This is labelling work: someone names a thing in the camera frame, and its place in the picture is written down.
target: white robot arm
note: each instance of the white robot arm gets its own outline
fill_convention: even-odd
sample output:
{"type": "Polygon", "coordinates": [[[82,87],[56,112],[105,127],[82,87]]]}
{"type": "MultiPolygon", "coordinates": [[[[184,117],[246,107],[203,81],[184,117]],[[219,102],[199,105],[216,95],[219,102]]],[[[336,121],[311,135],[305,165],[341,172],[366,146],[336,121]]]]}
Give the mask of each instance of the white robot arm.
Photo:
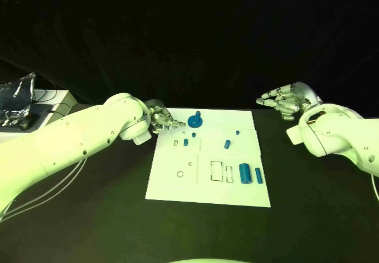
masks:
{"type": "Polygon", "coordinates": [[[294,144],[304,143],[317,157],[344,155],[360,170],[379,176],[379,119],[363,119],[352,109],[324,104],[303,82],[269,91],[256,103],[272,106],[287,121],[303,112],[298,125],[287,130],[294,144]]]}
{"type": "Polygon", "coordinates": [[[145,142],[150,124],[154,133],[186,125],[173,120],[160,100],[143,103],[121,93],[0,144],[0,211],[30,185],[107,148],[118,135],[137,145],[145,142]]]}

